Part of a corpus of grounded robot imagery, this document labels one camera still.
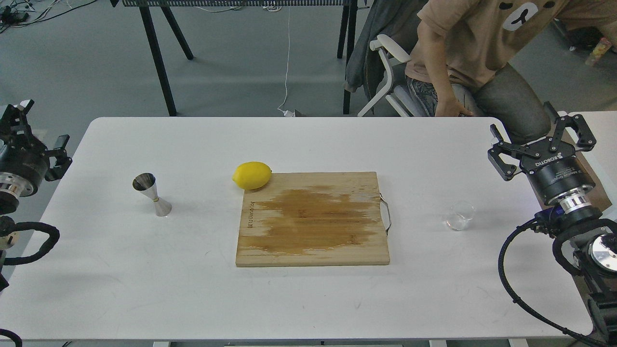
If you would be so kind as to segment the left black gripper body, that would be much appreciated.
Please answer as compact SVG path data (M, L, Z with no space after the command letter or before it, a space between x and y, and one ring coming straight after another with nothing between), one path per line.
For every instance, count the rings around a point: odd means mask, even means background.
M36 194L49 169L47 149L40 141L30 145L25 142L4 145L0 163L1 189L15 197Z

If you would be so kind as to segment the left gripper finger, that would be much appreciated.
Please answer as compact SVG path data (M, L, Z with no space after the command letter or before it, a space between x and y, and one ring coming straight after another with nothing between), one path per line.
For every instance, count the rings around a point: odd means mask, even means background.
M7 105L0 120L0 139L4 144L33 145L35 137L27 121L27 114L35 101L24 100Z
M44 175L46 181L53 182L62 179L71 166L72 158L67 155L66 151L66 145L69 140L70 135L68 134L58 136L54 147L44 152L45 158L55 158L55 164L53 166L50 165Z

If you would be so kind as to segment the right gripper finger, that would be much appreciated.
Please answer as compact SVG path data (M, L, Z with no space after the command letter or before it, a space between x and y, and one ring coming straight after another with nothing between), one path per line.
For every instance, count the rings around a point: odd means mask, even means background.
M514 145L503 140L501 133L495 124L490 126L491 134L496 139L496 143L487 151L488 160L493 167L498 171L504 181L511 180L515 175L522 170L517 171L514 164L507 164L503 161L500 155L506 155L516 160L521 161L524 157L533 158L533 151L530 148L521 145Z
M575 151L593 150L597 140L582 115L569 116L566 114L566 116L560 116L549 101L545 102L543 106L555 125L552 136L549 136L549 152L557 152L562 142L564 130L567 128L572 128L577 133Z

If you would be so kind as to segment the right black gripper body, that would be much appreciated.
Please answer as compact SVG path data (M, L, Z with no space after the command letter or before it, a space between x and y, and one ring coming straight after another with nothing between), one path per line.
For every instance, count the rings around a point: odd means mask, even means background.
M522 156L521 169L544 205L557 204L562 195L573 189L589 192L596 186L572 144L562 141L554 145L549 140L538 140L526 147L540 154L539 158Z

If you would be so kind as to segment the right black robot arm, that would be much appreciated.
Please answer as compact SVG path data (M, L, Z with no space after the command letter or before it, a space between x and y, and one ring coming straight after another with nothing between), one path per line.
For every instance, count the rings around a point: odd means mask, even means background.
M597 141L581 114L560 116L549 102L544 107L555 117L555 128L540 140L511 144L491 125L496 140L487 152L491 164L505 181L525 174L547 207L507 237L498 255L499 278L512 301L534 318L588 346L614 347L617 295L605 281L616 277L616 223L604 219L588 199L595 182L577 158L577 152L591 151ZM511 287L505 274L505 255L511 242L526 230L549 235L555 261L568 274L584 279L589 290L586 306L601 340L550 321Z

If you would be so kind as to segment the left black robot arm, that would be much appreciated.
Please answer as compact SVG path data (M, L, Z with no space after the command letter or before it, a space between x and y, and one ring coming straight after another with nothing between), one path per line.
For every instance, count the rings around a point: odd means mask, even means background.
M59 180L71 165L66 144L70 136L62 135L49 149L32 132L27 114L33 100L7 105L1 117L1 266L17 266L35 262L55 246L60 231L42 222L15 222L9 214L17 211L19 199L37 193L42 180ZM48 236L32 255L9 258L7 250L14 246L22 231L39 231Z

